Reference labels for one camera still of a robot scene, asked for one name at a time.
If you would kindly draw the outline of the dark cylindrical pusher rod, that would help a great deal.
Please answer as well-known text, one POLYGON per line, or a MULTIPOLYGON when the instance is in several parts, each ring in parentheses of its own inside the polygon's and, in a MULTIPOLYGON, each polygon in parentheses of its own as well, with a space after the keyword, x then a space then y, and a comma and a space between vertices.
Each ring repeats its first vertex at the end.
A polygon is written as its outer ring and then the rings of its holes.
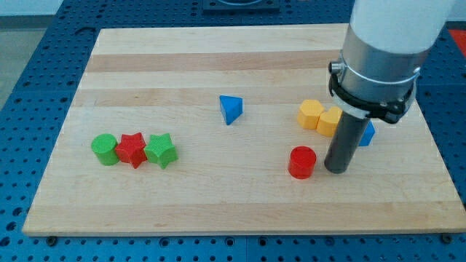
POLYGON ((343 113, 325 156, 325 168, 335 174, 347 170, 362 136, 368 126, 369 118, 359 119, 343 113))

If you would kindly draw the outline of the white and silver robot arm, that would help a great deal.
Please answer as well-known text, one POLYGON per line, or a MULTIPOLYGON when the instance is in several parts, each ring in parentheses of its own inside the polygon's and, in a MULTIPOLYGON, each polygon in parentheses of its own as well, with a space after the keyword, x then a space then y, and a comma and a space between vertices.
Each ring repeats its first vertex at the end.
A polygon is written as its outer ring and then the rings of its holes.
POLYGON ((416 97, 426 57, 455 0, 356 0, 328 89, 342 110, 324 165, 347 170, 370 119, 395 124, 416 97))

